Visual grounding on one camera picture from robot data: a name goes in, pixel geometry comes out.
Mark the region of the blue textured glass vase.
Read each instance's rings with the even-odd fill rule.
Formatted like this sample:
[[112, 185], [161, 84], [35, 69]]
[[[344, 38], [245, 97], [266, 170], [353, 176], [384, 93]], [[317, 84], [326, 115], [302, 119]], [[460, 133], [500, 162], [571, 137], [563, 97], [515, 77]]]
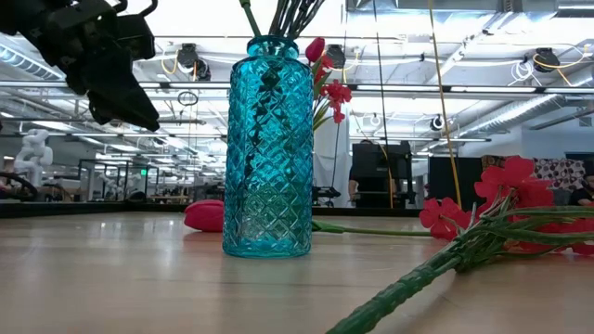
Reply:
[[222, 247], [238, 257], [311, 249], [313, 75], [298, 46], [258, 36], [230, 75]]

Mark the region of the orange mandala cloth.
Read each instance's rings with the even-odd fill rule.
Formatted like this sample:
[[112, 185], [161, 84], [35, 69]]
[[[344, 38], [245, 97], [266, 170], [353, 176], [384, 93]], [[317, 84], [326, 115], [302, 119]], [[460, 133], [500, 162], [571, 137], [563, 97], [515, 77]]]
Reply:
[[489, 167], [495, 166], [498, 168], [504, 168], [507, 159], [510, 156], [497, 156], [497, 155], [483, 155], [481, 157], [481, 164], [483, 171], [486, 171]]

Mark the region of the red artificial tulip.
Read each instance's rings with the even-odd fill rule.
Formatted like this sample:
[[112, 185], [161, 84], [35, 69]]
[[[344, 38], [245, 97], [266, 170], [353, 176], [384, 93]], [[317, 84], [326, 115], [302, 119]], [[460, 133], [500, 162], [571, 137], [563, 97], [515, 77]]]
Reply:
[[[216, 199], [199, 200], [187, 206], [184, 210], [184, 224], [187, 227], [209, 233], [222, 233], [224, 227], [224, 202]], [[356, 227], [345, 227], [314, 221], [312, 223], [313, 232], [323, 232], [331, 234], [363, 234], [377, 236], [397, 236], [397, 237], [429, 237], [430, 232], [423, 231], [386, 231], [374, 230]]]
[[326, 115], [329, 108], [329, 99], [324, 90], [334, 65], [329, 56], [326, 55], [326, 42], [322, 37], [317, 37], [312, 41], [305, 49], [305, 56], [314, 78], [313, 130], [315, 131], [329, 119], [329, 116]]

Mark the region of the black framed enclosure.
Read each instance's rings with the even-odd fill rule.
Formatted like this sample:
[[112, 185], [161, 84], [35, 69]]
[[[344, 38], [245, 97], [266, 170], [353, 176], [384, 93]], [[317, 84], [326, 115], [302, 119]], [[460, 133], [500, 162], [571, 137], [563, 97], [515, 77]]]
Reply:
[[91, 202], [146, 202], [160, 182], [160, 168], [124, 160], [80, 159], [82, 198]]

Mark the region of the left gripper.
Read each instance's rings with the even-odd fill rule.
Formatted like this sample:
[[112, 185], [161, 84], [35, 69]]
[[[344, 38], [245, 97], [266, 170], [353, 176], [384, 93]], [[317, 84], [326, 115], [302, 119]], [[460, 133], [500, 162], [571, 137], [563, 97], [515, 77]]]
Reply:
[[117, 13], [106, 0], [18, 0], [18, 33], [64, 72], [70, 89], [87, 91], [99, 124], [119, 120], [155, 132], [159, 113], [132, 72], [130, 53], [95, 52], [116, 30]]

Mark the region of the white purple patterned cloth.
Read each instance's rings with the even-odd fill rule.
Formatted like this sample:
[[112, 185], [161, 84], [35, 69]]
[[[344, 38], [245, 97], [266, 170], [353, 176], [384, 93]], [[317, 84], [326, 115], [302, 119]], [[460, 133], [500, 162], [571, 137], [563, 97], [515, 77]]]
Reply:
[[534, 176], [550, 181], [551, 189], [576, 190], [582, 187], [586, 173], [583, 161], [568, 159], [534, 159]]

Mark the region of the black aluminium table frame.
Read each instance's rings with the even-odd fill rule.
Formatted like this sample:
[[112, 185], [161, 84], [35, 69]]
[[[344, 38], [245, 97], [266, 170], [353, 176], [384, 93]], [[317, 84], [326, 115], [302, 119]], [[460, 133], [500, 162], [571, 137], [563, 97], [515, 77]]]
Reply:
[[[76, 215], [114, 212], [184, 212], [183, 204], [129, 202], [0, 202], [0, 219], [37, 216]], [[421, 209], [373, 209], [313, 207], [315, 216], [418, 217]]]

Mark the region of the white artificial flower bunch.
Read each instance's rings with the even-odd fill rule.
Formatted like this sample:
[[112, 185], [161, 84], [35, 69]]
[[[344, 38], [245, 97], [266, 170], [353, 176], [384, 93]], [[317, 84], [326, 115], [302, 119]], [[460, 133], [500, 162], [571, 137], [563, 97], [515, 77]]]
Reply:
[[314, 19], [326, 0], [277, 0], [269, 34], [295, 40]]

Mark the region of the black equipment cabinet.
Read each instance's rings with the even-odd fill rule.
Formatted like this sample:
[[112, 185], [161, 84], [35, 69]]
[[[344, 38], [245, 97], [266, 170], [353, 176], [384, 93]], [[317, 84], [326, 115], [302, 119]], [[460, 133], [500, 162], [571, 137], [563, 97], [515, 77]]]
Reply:
[[350, 171], [358, 182], [356, 208], [404, 209], [416, 201], [407, 141], [387, 147], [367, 139], [354, 144]]

